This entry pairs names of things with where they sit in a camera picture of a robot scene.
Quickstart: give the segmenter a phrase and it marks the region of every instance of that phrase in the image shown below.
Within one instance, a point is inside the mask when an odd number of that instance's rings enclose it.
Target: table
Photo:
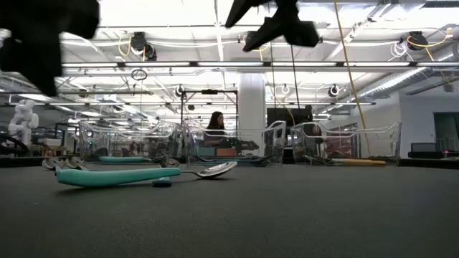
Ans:
[[[0,257],[459,257],[452,170],[241,167],[75,188],[3,168],[0,198]]]

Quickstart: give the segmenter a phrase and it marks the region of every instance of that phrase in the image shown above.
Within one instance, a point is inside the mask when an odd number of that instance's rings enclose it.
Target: pillar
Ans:
[[[263,74],[241,74],[239,83],[239,129],[241,140],[253,140],[259,150],[244,151],[244,154],[263,155],[265,144],[261,132],[243,130],[261,130],[266,127],[265,78]]]

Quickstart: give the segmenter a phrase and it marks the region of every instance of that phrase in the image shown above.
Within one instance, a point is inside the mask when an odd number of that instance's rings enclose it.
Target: teal spoon handle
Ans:
[[[112,157],[103,156],[99,157],[99,160],[106,163],[123,163],[123,162],[142,162],[145,161],[144,157]]]
[[[82,186],[116,186],[122,183],[133,183],[167,176],[180,175],[180,168],[148,168],[129,171],[81,171],[77,169],[62,169],[56,171],[59,183]]]

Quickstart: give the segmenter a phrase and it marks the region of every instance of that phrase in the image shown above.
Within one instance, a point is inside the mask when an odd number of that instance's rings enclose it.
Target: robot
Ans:
[[[21,133],[20,140],[23,144],[29,145],[32,131],[38,127],[38,115],[32,112],[32,108],[35,106],[33,100],[21,100],[19,105],[14,108],[15,114],[13,119],[9,122],[8,131],[10,135],[17,135]]]

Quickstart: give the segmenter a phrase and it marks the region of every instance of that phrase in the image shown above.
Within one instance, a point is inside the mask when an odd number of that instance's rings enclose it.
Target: person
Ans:
[[[218,131],[218,130],[224,130],[224,123],[223,123],[223,113],[219,111],[215,111],[212,113],[212,116],[210,117],[210,122],[209,125],[207,126],[207,129],[211,130],[205,131],[204,134],[204,145],[205,146],[218,146],[221,145],[223,142],[225,142],[225,137],[224,131]]]

